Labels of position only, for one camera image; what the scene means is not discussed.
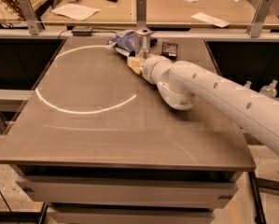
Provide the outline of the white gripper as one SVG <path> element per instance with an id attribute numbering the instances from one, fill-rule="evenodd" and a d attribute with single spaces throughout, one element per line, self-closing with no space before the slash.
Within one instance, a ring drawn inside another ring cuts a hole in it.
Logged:
<path id="1" fill-rule="evenodd" d="M 145 61 L 137 57 L 128 57 L 127 64 L 137 75 L 142 73 L 143 78 L 150 84 L 157 84 L 173 63 L 164 56 L 154 55 Z"/>

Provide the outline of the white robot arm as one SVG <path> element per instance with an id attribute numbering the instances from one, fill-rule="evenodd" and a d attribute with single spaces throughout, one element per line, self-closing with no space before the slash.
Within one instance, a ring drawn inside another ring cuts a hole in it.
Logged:
<path id="1" fill-rule="evenodd" d="M 189 110 L 200 97 L 279 156 L 279 101 L 187 61 L 152 55 L 130 57 L 127 64 L 155 85 L 170 107 Z"/>

